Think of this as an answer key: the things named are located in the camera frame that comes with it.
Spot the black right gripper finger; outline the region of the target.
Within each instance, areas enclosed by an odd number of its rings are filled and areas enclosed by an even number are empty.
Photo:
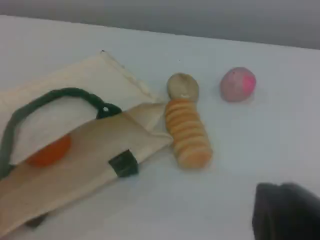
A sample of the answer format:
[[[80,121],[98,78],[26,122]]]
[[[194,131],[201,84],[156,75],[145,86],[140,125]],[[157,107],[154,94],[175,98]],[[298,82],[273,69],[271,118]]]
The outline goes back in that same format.
[[[281,185],[288,206],[285,209],[284,240],[320,238],[320,197],[295,183]]]
[[[289,183],[262,182],[255,188],[252,230],[256,240],[289,240]]]

